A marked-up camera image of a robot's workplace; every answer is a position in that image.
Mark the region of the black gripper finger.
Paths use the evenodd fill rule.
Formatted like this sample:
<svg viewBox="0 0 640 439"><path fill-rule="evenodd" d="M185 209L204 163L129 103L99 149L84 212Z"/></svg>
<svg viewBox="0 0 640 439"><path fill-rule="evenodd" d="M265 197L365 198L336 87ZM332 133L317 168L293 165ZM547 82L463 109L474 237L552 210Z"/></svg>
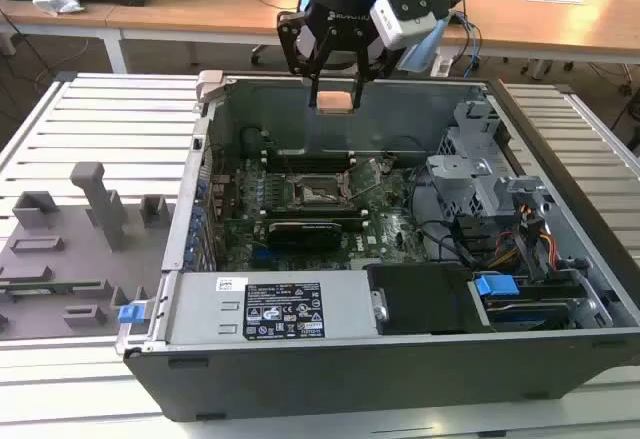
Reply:
<svg viewBox="0 0 640 439"><path fill-rule="evenodd" d="M358 109L361 105L365 84L377 79L387 78L401 59L400 50L390 50L383 46L381 55L373 62L370 62L368 47L371 44L373 42L368 42L368 38L362 30L355 30L354 46L357 72L354 89L351 94L353 109Z"/></svg>
<svg viewBox="0 0 640 439"><path fill-rule="evenodd" d="M281 12L276 30L291 74L310 81L308 105L317 106L320 73L337 41L337 28L326 14Z"/></svg>

